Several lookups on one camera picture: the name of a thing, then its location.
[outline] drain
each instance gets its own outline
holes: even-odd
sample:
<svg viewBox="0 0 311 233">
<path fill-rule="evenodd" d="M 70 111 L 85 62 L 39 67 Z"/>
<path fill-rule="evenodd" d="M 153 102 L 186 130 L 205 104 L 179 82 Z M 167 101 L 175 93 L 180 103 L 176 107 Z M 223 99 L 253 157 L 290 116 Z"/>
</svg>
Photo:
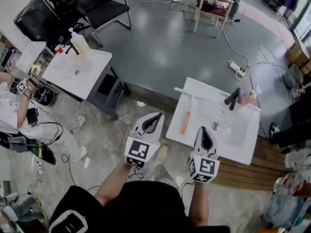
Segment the drain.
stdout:
<svg viewBox="0 0 311 233">
<path fill-rule="evenodd" d="M 219 130 L 219 124 L 218 124 L 218 122 L 213 122 L 213 123 L 212 123 L 212 129 L 213 129 L 213 130 Z"/>
</svg>

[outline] faucet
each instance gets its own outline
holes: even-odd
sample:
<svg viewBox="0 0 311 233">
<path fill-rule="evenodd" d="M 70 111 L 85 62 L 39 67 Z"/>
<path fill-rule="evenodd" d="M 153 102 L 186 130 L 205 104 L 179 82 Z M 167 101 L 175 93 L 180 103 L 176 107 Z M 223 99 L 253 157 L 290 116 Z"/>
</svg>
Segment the faucet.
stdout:
<svg viewBox="0 0 311 233">
<path fill-rule="evenodd" d="M 241 97 L 241 88 L 240 87 L 237 88 L 229 97 L 227 97 L 225 99 L 225 104 L 226 105 L 230 104 L 230 107 L 229 107 L 230 111 L 233 111 L 236 100 L 238 100 L 238 103 L 241 104 L 242 97 Z"/>
</svg>

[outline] sink counter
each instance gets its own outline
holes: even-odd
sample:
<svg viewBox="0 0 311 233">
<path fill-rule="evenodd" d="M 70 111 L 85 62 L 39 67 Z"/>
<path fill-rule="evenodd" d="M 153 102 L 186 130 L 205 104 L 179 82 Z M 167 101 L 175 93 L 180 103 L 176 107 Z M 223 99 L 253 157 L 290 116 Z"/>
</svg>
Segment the sink counter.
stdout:
<svg viewBox="0 0 311 233">
<path fill-rule="evenodd" d="M 192 78 L 186 79 L 183 89 L 203 99 L 192 100 L 187 131 L 181 134 L 191 101 L 190 95 L 181 94 L 166 137 L 193 147 L 198 129 L 205 126 L 216 138 L 219 156 L 249 165 L 258 134 L 260 109 L 236 103 L 230 111 L 224 102 L 230 94 Z M 213 130 L 212 123 L 217 123 L 219 128 Z"/>
</svg>

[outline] black shirt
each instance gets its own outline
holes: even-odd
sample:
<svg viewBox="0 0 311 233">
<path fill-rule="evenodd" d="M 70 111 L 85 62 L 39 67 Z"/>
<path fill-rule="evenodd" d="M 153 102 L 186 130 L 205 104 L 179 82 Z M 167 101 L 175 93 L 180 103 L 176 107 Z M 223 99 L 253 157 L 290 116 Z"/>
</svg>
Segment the black shirt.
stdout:
<svg viewBox="0 0 311 233">
<path fill-rule="evenodd" d="M 71 186 L 53 213 L 52 224 L 66 210 L 75 210 L 86 218 L 87 232 L 107 229 L 159 231 L 166 229 L 229 233 L 227 226 L 194 228 L 185 214 L 178 191 L 164 183 L 134 181 L 125 183 L 119 196 L 107 206 L 84 189 Z"/>
</svg>

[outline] white bottle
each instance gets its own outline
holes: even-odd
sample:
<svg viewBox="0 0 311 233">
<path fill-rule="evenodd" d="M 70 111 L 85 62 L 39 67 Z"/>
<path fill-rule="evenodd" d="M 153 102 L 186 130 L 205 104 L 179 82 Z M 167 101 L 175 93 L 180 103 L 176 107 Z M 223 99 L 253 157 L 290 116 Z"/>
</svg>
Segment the white bottle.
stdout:
<svg viewBox="0 0 311 233">
<path fill-rule="evenodd" d="M 91 53 L 91 48 L 88 46 L 84 37 L 74 32 L 73 28 L 70 28 L 69 31 L 71 32 L 71 36 L 72 36 L 71 42 L 74 45 L 74 47 L 77 49 L 77 51 L 79 52 L 79 55 L 84 59 L 89 58 L 90 53 Z"/>
</svg>

